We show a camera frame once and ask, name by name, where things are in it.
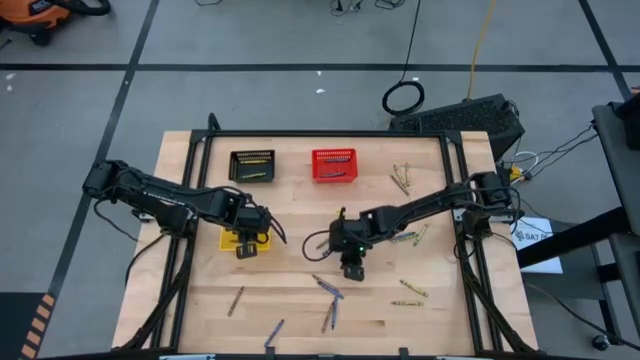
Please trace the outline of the black object on side table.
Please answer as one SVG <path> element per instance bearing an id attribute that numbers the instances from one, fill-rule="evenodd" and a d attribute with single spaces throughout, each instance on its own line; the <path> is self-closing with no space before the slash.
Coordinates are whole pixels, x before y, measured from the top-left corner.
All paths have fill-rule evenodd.
<path id="1" fill-rule="evenodd" d="M 608 106 L 623 122 L 627 147 L 640 151 L 640 92 L 623 103 L 610 102 Z"/>

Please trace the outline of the grey side table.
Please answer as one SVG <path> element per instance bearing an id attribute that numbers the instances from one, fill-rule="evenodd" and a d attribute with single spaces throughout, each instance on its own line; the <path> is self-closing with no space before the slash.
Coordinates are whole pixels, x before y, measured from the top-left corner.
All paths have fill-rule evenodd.
<path id="1" fill-rule="evenodd" d="M 620 199 L 629 215 L 640 213 L 640 151 L 625 141 L 624 125 L 607 105 L 592 108 L 606 160 Z M 609 236 L 615 264 L 631 316 L 640 338 L 640 236 L 615 233 Z"/>

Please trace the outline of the black hazard-striped floor mat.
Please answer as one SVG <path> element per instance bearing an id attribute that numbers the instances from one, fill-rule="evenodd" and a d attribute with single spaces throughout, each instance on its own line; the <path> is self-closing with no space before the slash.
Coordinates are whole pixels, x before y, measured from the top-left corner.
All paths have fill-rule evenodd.
<path id="1" fill-rule="evenodd" d="M 35 360 L 56 299 L 49 293 L 0 292 L 0 360 Z"/>

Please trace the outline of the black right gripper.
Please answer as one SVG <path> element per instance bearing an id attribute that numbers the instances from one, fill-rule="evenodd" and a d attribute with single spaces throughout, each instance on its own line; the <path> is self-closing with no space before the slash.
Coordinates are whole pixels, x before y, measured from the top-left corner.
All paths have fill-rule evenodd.
<path id="1" fill-rule="evenodd" d="M 346 208 L 341 207 L 339 220 L 344 221 Z M 364 268 L 360 266 L 367 251 L 371 248 L 366 239 L 362 224 L 356 220 L 345 220 L 342 225 L 342 255 L 344 266 L 343 275 L 346 279 L 362 282 L 365 278 Z"/>

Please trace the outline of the yellow plastic basket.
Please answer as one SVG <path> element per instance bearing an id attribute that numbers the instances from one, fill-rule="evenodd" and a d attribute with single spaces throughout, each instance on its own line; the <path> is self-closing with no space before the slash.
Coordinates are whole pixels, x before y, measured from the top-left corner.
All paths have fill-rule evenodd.
<path id="1" fill-rule="evenodd" d="M 258 242 L 256 243 L 258 252 L 265 252 L 270 249 L 271 238 L 273 231 L 269 230 L 266 234 L 260 233 L 258 235 Z M 240 245 L 239 234 L 232 232 L 231 230 L 223 229 L 220 232 L 219 237 L 219 250 L 220 251 L 235 251 L 236 247 Z"/>

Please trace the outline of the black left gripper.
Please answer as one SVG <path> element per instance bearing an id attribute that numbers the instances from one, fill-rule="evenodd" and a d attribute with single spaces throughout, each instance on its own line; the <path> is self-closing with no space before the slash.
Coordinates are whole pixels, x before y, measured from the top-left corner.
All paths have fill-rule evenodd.
<path id="1" fill-rule="evenodd" d="M 231 208 L 233 225 L 231 232 L 236 235 L 236 257 L 247 259 L 258 255 L 256 243 L 261 243 L 259 234 L 263 228 L 263 216 L 253 199 Z"/>

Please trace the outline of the black plastic basket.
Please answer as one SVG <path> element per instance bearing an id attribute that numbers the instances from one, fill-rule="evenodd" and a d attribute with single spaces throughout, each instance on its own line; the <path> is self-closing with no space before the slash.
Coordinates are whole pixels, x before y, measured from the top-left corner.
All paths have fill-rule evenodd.
<path id="1" fill-rule="evenodd" d="M 239 160 L 270 160 L 267 164 L 241 165 Z M 266 172 L 267 175 L 260 178 L 242 179 L 242 175 Z M 274 150 L 240 150 L 230 153 L 228 179 L 236 183 L 268 183 L 275 176 L 275 151 Z"/>

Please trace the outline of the orange shop vacuum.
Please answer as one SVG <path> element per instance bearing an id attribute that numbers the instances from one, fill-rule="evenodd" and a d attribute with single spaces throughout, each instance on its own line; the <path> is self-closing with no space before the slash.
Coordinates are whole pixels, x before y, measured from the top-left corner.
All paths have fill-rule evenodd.
<path id="1" fill-rule="evenodd" d="M 48 45 L 52 31 L 70 15 L 48 0 L 0 0 L 0 29 L 26 34 L 37 46 Z"/>

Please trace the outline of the red plastic basket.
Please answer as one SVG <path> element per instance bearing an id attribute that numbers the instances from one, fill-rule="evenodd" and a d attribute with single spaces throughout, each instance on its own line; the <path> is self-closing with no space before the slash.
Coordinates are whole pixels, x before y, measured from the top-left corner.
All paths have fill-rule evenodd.
<path id="1" fill-rule="evenodd" d="M 350 158 L 349 162 L 325 163 L 330 158 Z M 358 176 L 357 153 L 353 148 L 313 149 L 311 152 L 312 177 L 317 183 L 350 183 Z M 346 175 L 336 178 L 320 178 L 320 175 L 334 172 L 345 172 Z"/>

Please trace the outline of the black perforated computer case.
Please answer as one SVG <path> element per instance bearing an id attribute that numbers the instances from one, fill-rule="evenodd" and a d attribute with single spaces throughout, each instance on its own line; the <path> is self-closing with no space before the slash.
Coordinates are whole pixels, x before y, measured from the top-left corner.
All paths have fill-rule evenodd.
<path id="1" fill-rule="evenodd" d="M 519 120 L 517 105 L 502 94 L 396 117 L 391 120 L 389 129 L 410 133 L 486 132 L 495 161 L 525 133 Z"/>

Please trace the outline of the black side table beam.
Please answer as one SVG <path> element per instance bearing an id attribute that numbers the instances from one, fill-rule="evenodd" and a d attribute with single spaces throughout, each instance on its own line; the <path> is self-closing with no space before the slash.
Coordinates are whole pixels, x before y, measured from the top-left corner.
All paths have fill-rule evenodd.
<path id="1" fill-rule="evenodd" d="M 629 232 L 640 236 L 640 213 L 629 215 L 624 207 L 618 207 L 519 250 L 518 264 L 520 268 L 529 267 L 595 244 L 612 234 Z"/>

